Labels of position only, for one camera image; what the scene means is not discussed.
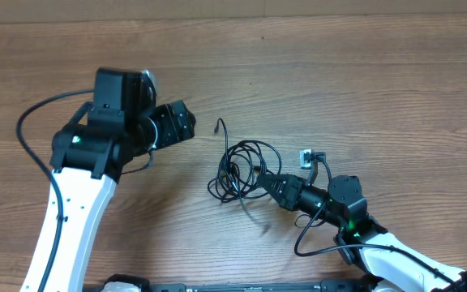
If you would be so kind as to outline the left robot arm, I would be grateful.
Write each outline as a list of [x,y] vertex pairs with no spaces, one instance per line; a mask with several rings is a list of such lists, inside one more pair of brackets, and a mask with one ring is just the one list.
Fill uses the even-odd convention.
[[48,206],[23,291],[81,291],[101,218],[126,164],[195,135],[183,101],[156,104],[154,75],[101,67],[84,102],[52,138],[45,164],[27,145],[24,119],[16,135],[49,180]]

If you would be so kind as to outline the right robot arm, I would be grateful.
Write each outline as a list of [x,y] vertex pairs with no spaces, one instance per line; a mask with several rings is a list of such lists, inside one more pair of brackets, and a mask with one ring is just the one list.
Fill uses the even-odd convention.
[[[291,174],[261,174],[257,183],[280,207],[310,217],[294,245],[296,256],[338,251],[348,265],[354,264],[376,279],[376,289],[467,291],[467,271],[441,264],[406,246],[368,213],[358,177],[336,176],[326,190]],[[338,229],[336,245],[300,252],[299,245],[315,221]]]

